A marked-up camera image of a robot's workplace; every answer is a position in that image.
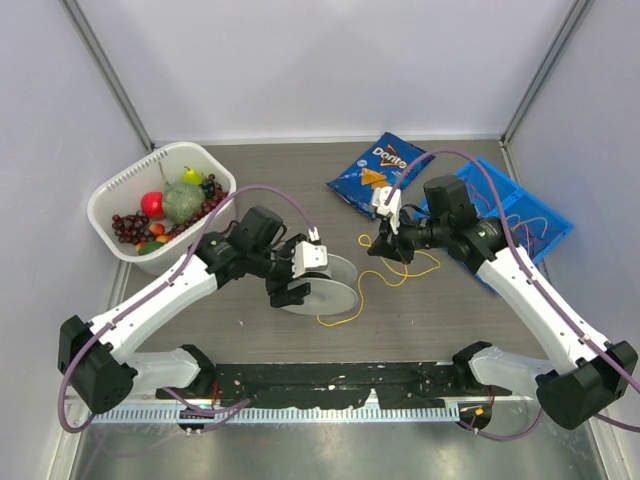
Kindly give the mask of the translucent white spool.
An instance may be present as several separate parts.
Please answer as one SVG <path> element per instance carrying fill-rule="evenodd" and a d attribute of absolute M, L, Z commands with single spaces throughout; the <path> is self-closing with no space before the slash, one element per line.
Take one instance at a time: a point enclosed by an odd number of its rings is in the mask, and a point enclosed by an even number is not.
<path fill-rule="evenodd" d="M 353 309 L 359 301 L 354 289 L 357 268 L 347 259 L 329 253 L 328 267 L 320 272 L 306 273 L 287 286 L 287 294 L 301 293 L 298 304 L 290 301 L 282 309 L 307 316 L 331 316 Z"/>

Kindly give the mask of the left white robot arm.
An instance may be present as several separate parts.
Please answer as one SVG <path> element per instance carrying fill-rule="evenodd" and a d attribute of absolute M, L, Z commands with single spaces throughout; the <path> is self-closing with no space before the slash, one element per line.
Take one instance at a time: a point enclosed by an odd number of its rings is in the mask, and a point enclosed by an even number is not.
<path fill-rule="evenodd" d="M 195 250 L 127 301 L 89 322 L 73 316 L 60 329 L 58 368 L 94 414 L 103 414 L 132 393 L 162 388 L 193 399 L 212 393 L 214 364 L 193 345 L 141 353 L 140 345 L 186 307 L 246 275 L 266 282 L 274 308 L 298 306 L 309 283 L 293 281 L 328 265 L 317 231 L 273 244 L 283 220 L 251 208 L 224 232 L 210 232 Z"/>

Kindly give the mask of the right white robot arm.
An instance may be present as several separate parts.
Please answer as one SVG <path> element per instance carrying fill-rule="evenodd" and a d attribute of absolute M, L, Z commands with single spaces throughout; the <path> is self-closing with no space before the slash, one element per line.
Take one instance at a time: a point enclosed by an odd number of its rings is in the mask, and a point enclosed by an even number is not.
<path fill-rule="evenodd" d="M 477 216 L 456 176 L 427 181 L 424 193 L 428 215 L 412 220 L 399 190 L 375 189 L 371 205 L 381 223 L 369 255 L 407 264 L 421 249 L 445 249 L 511 307 L 546 354 L 539 360 L 478 341 L 453 357 L 455 389 L 472 395 L 492 386 L 534 398 L 567 430 L 621 398 L 638 362 L 636 350 L 626 341 L 612 343 L 573 310 L 500 218 Z"/>

